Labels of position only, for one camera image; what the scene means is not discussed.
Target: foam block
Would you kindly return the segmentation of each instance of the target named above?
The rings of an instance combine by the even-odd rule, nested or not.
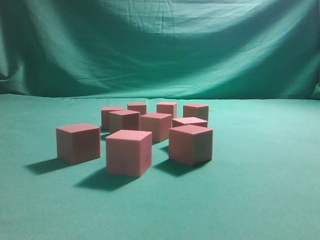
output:
[[[159,102],[156,105],[156,112],[161,114],[171,114],[175,119],[178,115],[178,105],[176,102]]]
[[[195,117],[209,121],[209,105],[205,104],[186,104],[183,105],[183,117]]]
[[[169,158],[194,166],[213,157],[213,129],[183,125],[169,129]]]
[[[129,102],[128,109],[140,112],[140,115],[147,114],[147,104],[145,104],[144,102]]]
[[[119,130],[106,137],[106,170],[141,177],[152,164],[152,133]]]
[[[115,133],[121,129],[139,130],[140,129],[140,112],[132,110],[112,111],[110,116],[110,133]]]
[[[172,119],[172,127],[179,127],[183,125],[196,125],[200,127],[208,127],[208,121],[191,116],[191,117],[178,117]]]
[[[140,116],[140,130],[152,132],[152,140],[162,142],[169,137],[171,121],[171,114],[151,112]]]
[[[57,127],[56,146],[57,157],[71,165],[98,159],[100,127],[87,123]]]
[[[124,110],[123,106],[106,106],[101,109],[101,129],[109,130],[109,113]]]

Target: cube top face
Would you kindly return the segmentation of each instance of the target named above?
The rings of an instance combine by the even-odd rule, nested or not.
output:
[[[192,134],[192,135],[210,132],[212,130],[213,130],[212,128],[196,126],[191,124],[170,128],[170,131],[178,131],[178,132],[183,132],[183,133]]]
[[[193,108],[204,108],[204,107],[209,107],[209,105],[206,105],[206,104],[199,104],[199,103],[185,104],[184,106],[187,106],[187,107],[193,107]]]
[[[125,107],[123,106],[105,106],[101,109],[101,111],[114,112],[114,111],[120,111],[124,109]]]
[[[129,102],[128,106],[146,106],[144,102]]]
[[[147,136],[151,135],[150,131],[137,131],[137,130],[119,130],[109,136],[106,139],[118,139],[118,140],[130,140],[130,141],[141,141]]]
[[[132,111],[132,110],[120,110],[120,111],[112,111],[110,112],[111,114],[116,114],[116,115],[121,115],[121,116],[124,116],[124,115],[130,115],[130,114],[140,114],[140,112],[138,111]]]
[[[179,123],[182,123],[184,125],[188,124],[196,124],[196,123],[207,123],[208,121],[190,116],[190,117],[178,117],[178,118],[173,118],[172,121],[177,121]]]
[[[173,102],[173,101],[162,101],[162,102],[159,102],[157,103],[157,105],[176,105],[177,103],[176,102]]]
[[[167,114],[167,113],[159,113],[159,112],[151,112],[145,115],[142,115],[140,117],[143,118],[152,118],[152,119],[164,119],[164,118],[168,118],[171,117],[171,114]]]
[[[60,126],[56,129],[62,130],[68,133],[77,133],[81,131],[87,131],[87,130],[93,130],[93,129],[100,129],[100,127],[88,123],[79,123],[79,124],[73,124],[73,125],[67,125],[67,126]]]

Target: green tabletop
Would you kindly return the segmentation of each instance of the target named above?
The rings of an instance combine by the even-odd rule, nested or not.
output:
[[[318,240],[320,101],[177,100],[208,104],[213,160],[189,167],[153,145],[141,177],[101,158],[57,159],[56,127],[101,125],[101,108],[174,99],[0,95],[1,240]]]

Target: teal surface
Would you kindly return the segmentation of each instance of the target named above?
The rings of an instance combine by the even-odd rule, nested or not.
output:
[[[101,158],[56,159],[56,127],[163,100],[0,95],[0,239],[319,239],[318,100],[178,100],[180,117],[210,105],[214,159],[195,168],[168,160],[165,140],[141,178],[107,174],[107,133]]]
[[[319,0],[1,0],[0,93],[320,99],[319,39]]]

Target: green backdrop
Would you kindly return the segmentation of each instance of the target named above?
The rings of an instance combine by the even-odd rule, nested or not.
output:
[[[0,93],[320,99],[319,29],[318,0],[0,0]]]

